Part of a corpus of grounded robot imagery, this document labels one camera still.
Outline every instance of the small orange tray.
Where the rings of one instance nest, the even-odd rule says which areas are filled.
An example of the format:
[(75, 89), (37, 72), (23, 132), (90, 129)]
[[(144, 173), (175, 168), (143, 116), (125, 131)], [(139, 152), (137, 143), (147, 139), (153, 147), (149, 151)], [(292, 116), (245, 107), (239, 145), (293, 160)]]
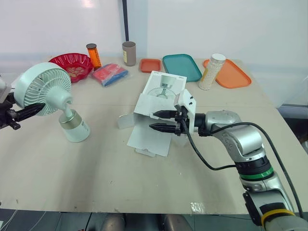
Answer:
[[(206, 67), (209, 59), (203, 62)], [(251, 84), (251, 78), (245, 74), (234, 62), (227, 59), (219, 71), (216, 82), (224, 88), (242, 88)]]
[(141, 59), (139, 69), (144, 73), (160, 71), (162, 69), (162, 62), (159, 59)]

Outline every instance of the fan grille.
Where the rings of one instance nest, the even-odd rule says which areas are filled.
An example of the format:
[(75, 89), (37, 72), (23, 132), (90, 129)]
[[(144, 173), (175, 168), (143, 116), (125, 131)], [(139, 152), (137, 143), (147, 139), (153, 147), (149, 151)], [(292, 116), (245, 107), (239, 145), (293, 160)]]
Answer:
[(46, 102), (50, 89), (58, 87), (68, 92), (71, 90), (71, 80), (66, 71), (61, 69), (50, 69), (38, 75), (27, 88), (24, 105), (33, 103), (45, 103), (44, 108), (37, 114), (44, 116), (57, 111), (57, 108)]

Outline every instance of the white wall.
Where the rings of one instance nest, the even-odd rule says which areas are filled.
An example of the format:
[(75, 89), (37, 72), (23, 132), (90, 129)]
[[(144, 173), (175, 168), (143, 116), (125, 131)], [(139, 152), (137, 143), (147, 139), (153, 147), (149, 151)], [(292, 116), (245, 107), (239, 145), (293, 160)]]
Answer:
[[(139, 57), (221, 52), (243, 60), (276, 106), (308, 104), (307, 0), (128, 0), (128, 23)], [(91, 42), (121, 56), (122, 0), (1, 0), (0, 28), (0, 73)]]
[(1, 0), (0, 73), (22, 72), (51, 56), (122, 53), (120, 0)]
[(308, 75), (307, 0), (132, 0), (128, 9), (139, 54), (241, 59), (276, 106)]

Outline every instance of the red bowl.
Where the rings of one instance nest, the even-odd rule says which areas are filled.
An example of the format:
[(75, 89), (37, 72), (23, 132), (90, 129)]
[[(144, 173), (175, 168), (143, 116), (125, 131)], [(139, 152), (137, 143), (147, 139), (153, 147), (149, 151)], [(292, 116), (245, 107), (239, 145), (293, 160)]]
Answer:
[(87, 55), (79, 53), (62, 54), (50, 59), (49, 62), (57, 64), (67, 71), (72, 83), (86, 78), (93, 69), (91, 59)]

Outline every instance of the open cardboard box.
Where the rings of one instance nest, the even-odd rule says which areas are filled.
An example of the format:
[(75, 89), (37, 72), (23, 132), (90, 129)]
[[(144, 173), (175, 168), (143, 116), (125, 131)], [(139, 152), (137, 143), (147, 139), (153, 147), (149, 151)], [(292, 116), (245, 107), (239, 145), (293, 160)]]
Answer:
[(128, 146), (148, 156), (167, 156), (171, 133), (163, 133), (149, 127), (153, 123), (174, 124), (174, 119), (160, 119), (153, 113), (160, 110), (175, 110), (174, 99), (185, 89), (186, 77), (152, 71), (132, 114), (118, 119), (120, 129), (135, 126)]

